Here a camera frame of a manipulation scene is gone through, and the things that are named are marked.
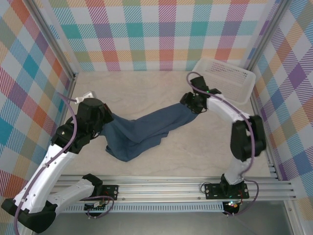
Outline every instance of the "cable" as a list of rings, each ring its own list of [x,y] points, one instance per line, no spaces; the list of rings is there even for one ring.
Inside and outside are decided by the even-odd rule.
[[[196,74],[196,75],[198,75],[198,76],[201,76],[201,74],[199,74],[198,72],[195,72],[195,71],[191,71],[191,72],[189,72],[189,73],[187,74],[186,80],[187,80],[187,83],[191,86],[191,88],[192,88],[193,90],[197,91],[197,92],[200,92],[200,93],[203,93],[203,94],[208,95],[207,92],[204,92],[204,91],[202,91],[202,90],[200,90],[200,89],[194,87],[194,86],[191,84],[191,82],[190,82],[189,79],[188,79],[188,78],[189,78],[189,75],[191,75],[191,74]],[[258,183],[257,183],[256,181],[254,181],[254,180],[247,180],[247,179],[245,179],[245,178],[243,177],[243,174],[246,173],[247,171],[249,171],[249,170],[251,169],[252,164],[253,164],[253,162],[254,162],[254,155],[255,155],[255,139],[254,139],[254,134],[253,134],[253,130],[252,130],[252,127],[251,127],[251,124],[250,124],[249,120],[241,113],[240,110],[238,110],[235,106],[233,106],[233,105],[232,105],[231,103],[229,103],[228,101],[226,101],[226,100],[220,98],[219,96],[217,96],[217,95],[215,95],[215,94],[211,94],[211,93],[210,93],[209,95],[212,96],[212,97],[214,97],[214,98],[216,98],[216,99],[218,99],[218,100],[220,100],[221,102],[225,103],[225,104],[228,105],[230,108],[232,108],[236,113],[238,113],[238,114],[243,118],[243,120],[246,122],[246,124],[247,124],[247,126],[248,126],[248,129],[249,129],[249,132],[250,132],[251,148],[252,148],[252,150],[251,150],[251,161],[250,161],[249,166],[248,166],[245,170],[243,170],[243,171],[240,173],[240,177],[243,178],[245,181],[254,183],[254,184],[256,185],[256,188],[257,188],[257,189],[256,189],[255,197],[254,197],[254,199],[252,200],[251,204],[250,204],[248,207],[246,207],[243,211],[237,213],[237,214],[236,214],[236,216],[237,216],[237,215],[240,215],[240,214],[246,212],[247,210],[249,210],[249,209],[252,207],[252,205],[255,203],[257,197],[259,196],[259,185],[258,185]]]
[[[95,138],[99,137],[100,132],[97,133],[97,135],[95,135],[94,137],[92,137],[92,140],[94,140]]]
[[[202,111],[201,114],[205,113],[207,111],[207,109],[205,109],[205,111]]]
[[[66,104],[68,110],[70,111],[72,117],[73,117],[73,121],[74,121],[74,131],[73,131],[73,134],[72,134],[72,137],[70,138],[69,142],[64,146],[64,148],[58,152],[52,159],[50,159],[50,161],[48,161],[38,172],[37,174],[35,175],[35,177],[33,178],[33,180],[30,182],[29,186],[27,187],[17,209],[16,209],[16,212],[15,212],[15,215],[14,215],[14,230],[15,230],[15,234],[16,235],[20,235],[19,233],[19,229],[18,229],[18,217],[19,217],[19,213],[21,211],[21,208],[23,206],[23,203],[24,201],[27,200],[27,196],[29,194],[29,191],[31,190],[31,188],[33,187],[33,185],[35,184],[36,180],[39,178],[40,174],[45,170],[46,167],[48,167],[53,161],[55,161],[65,150],[67,150],[68,147],[70,147],[70,145],[73,143],[74,139],[75,139],[75,136],[76,136],[76,133],[77,133],[77,120],[76,120],[76,117],[75,117],[75,113],[72,109],[72,107],[70,106],[70,104],[67,102],[67,100],[72,100],[72,99],[69,99],[67,98],[66,96],[60,94],[60,93],[57,93],[60,98],[64,101],[64,103]]]
[[[200,191],[201,191],[202,193],[204,193],[204,194],[205,194],[205,192],[202,191],[202,187],[203,187],[203,185],[205,185],[205,184],[210,184],[210,182],[204,182],[204,183],[201,185]]]
[[[104,198],[103,198],[103,200],[102,200],[102,204],[104,204],[105,206],[106,206],[109,202],[110,202],[110,199],[108,199],[108,202],[107,202],[107,203],[106,203],[106,200],[104,200]]]
[[[240,205],[242,205],[244,197],[243,197],[241,190],[239,190],[239,193],[240,193],[240,197],[241,197]]]
[[[84,198],[83,200],[89,200],[89,199],[98,199],[98,198],[108,198],[112,201],[112,205],[110,206],[110,208],[106,211],[106,212],[103,212],[101,213],[99,216],[94,216],[92,217],[90,214],[89,214],[89,211],[91,209],[88,209],[87,210],[87,215],[89,216],[89,218],[94,218],[94,219],[98,219],[98,218],[101,218],[103,216],[105,216],[106,214],[108,214],[112,209],[113,209],[113,206],[114,206],[114,198],[110,197],[110,196],[96,196],[96,197],[86,197]]]

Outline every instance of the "colorful checkered wall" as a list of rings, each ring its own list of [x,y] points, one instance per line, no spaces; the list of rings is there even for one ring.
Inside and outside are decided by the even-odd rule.
[[[254,70],[275,160],[313,234],[313,1],[293,0]]]
[[[58,45],[60,46],[61,51],[63,51],[64,56],[66,57],[67,62],[69,63],[71,69],[74,72],[78,72],[79,69],[75,67],[71,57],[69,56],[68,51],[66,50],[66,47],[64,46],[64,43],[63,43],[63,41],[60,38],[60,35],[58,34],[57,30],[55,29],[55,26],[53,25],[50,17],[48,16],[48,13],[47,13],[46,9],[43,6],[42,0],[34,0],[34,2],[36,3],[38,8],[40,9],[40,12],[41,12],[43,18],[45,19],[45,22],[50,27],[51,33],[53,34],[54,39],[57,41]]]
[[[249,63],[250,63],[252,57],[254,56],[255,50],[260,45],[265,32],[268,30],[270,21],[273,19],[280,2],[281,2],[281,0],[275,0],[275,3],[272,6],[272,8],[271,8],[271,10],[270,10],[270,12],[268,14],[268,17],[267,17],[266,21],[264,22],[264,25],[263,25],[262,29],[260,30],[257,39],[254,42],[253,48],[252,48],[252,50],[251,50],[251,52],[250,52],[250,54],[248,56],[248,59],[246,60],[244,68],[248,68]]]
[[[43,159],[61,117],[69,78],[22,0],[0,0],[0,204]],[[13,235],[0,209],[0,234]]]
[[[191,70],[201,57],[243,66],[275,0],[41,0],[78,70]],[[48,19],[54,14],[57,23]]]

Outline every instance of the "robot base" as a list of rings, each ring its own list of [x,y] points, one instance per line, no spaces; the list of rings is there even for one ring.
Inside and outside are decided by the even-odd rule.
[[[102,185],[100,189],[100,194],[97,196],[110,196],[114,200],[117,200],[118,195],[118,185]],[[98,203],[86,203],[84,206],[84,210],[90,210],[89,215],[90,216],[99,216],[106,208],[106,204],[103,200],[100,200]]]
[[[206,199],[248,199],[249,191],[244,181],[230,185],[224,174],[219,184],[205,184],[204,192]]]

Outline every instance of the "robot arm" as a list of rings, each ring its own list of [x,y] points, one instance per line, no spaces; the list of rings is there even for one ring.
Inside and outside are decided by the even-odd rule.
[[[226,100],[222,94],[216,94],[216,96]],[[241,174],[241,172],[246,170],[251,162],[251,140],[249,135],[246,133],[246,123],[244,122],[244,119],[241,115],[215,97],[207,98],[206,105],[208,110],[218,114],[224,121],[232,123],[230,148],[234,157],[232,158],[230,167],[225,172],[224,177],[230,185],[239,184],[244,180],[244,175]],[[252,125],[256,142],[255,156],[259,156],[261,151],[266,148],[262,120],[259,116],[251,117],[245,112],[241,111],[241,113],[249,120]]]
[[[18,221],[37,233],[46,230],[55,217],[69,205],[86,197],[101,195],[102,181],[91,174],[84,176],[75,185],[50,195],[52,188],[70,161],[77,156],[83,146],[101,132],[103,125],[113,120],[108,106],[96,99],[93,92],[76,98],[76,103],[79,103],[76,115],[77,133],[71,146],[47,167],[46,163],[59,153],[72,137],[74,124],[69,119],[56,130],[45,158],[28,184],[15,198],[5,199],[1,206],[14,216],[18,205],[23,200]],[[43,167],[44,170],[30,188],[27,198],[22,199],[35,175]]]
[[[204,77],[198,76],[190,80],[194,93],[186,93],[180,102],[196,114],[203,113],[203,109],[218,114],[224,121],[232,123],[230,149],[233,154],[231,164],[225,174],[221,177],[220,188],[225,198],[238,194],[244,188],[244,174],[251,163],[251,137],[247,124],[243,117],[227,105],[222,93],[217,89],[209,89]],[[249,121],[255,139],[255,157],[266,148],[265,132],[260,116],[251,116],[244,112],[241,114]]]

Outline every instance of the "basket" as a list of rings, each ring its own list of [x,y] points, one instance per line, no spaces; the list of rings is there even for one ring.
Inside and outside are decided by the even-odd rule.
[[[204,77],[210,89],[218,89],[239,105],[249,100],[256,78],[251,71],[211,58],[201,58],[193,71]]]

